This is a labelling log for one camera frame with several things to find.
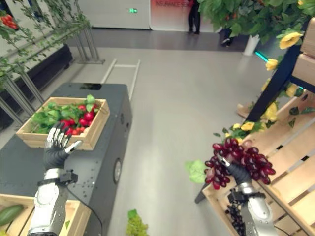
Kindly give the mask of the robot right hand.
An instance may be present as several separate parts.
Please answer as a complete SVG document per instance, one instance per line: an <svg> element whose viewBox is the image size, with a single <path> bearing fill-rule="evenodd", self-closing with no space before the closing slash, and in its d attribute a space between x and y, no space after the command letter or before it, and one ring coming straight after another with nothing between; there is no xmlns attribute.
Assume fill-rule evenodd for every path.
<svg viewBox="0 0 315 236"><path fill-rule="evenodd" d="M225 168L229 171L229 173L234 177L236 184L240 185L243 183L252 184L252 179L250 173L246 170L245 167L240 164L228 162L224 157L219 154L216 155L219 162L225 166Z"/></svg>

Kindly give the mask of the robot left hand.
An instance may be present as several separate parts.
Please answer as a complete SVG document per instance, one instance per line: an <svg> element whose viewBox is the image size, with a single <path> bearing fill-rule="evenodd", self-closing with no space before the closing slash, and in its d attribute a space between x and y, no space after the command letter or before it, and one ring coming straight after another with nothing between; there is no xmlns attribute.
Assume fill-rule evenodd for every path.
<svg viewBox="0 0 315 236"><path fill-rule="evenodd" d="M46 171L49 169L63 169L69 155L82 145L82 140L77 140L68 145L72 137L71 134L66 134L68 130L69 126L65 126L65 122L58 122L50 129L45 142L43 156L43 164Z"/></svg>

